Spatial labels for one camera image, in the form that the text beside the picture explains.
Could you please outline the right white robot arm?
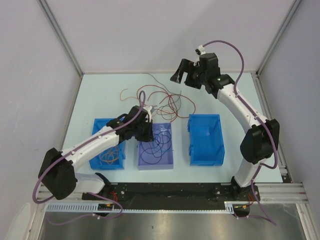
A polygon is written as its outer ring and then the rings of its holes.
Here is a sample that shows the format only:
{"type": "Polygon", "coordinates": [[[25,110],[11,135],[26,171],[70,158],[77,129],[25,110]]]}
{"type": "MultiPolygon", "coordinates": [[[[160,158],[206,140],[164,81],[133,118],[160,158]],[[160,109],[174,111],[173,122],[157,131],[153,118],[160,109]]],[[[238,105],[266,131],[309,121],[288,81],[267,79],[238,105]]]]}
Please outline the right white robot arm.
{"type": "Polygon", "coordinates": [[[280,124],[260,114],[238,90],[237,82],[228,74],[222,74],[215,53],[204,53],[197,61],[183,58],[170,81],[200,89],[224,104],[242,126],[245,136],[240,144],[242,162],[231,179],[231,196],[242,201],[249,194],[262,167],[275,169],[278,166],[280,124]]]}

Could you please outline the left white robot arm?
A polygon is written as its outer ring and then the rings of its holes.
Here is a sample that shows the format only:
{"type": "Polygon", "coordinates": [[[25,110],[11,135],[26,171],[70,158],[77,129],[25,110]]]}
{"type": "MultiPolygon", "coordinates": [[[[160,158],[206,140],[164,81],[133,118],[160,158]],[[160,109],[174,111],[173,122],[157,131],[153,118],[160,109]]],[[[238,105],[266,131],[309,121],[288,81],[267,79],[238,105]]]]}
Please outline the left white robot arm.
{"type": "Polygon", "coordinates": [[[102,152],[131,138],[139,142],[152,142],[153,111],[151,105],[136,105],[128,114],[110,120],[81,143],[64,150],[48,150],[37,183],[43,184],[57,200],[67,198],[74,191],[92,193],[100,200],[107,199],[111,193],[109,181],[100,173],[83,174],[78,170],[102,152]]]}

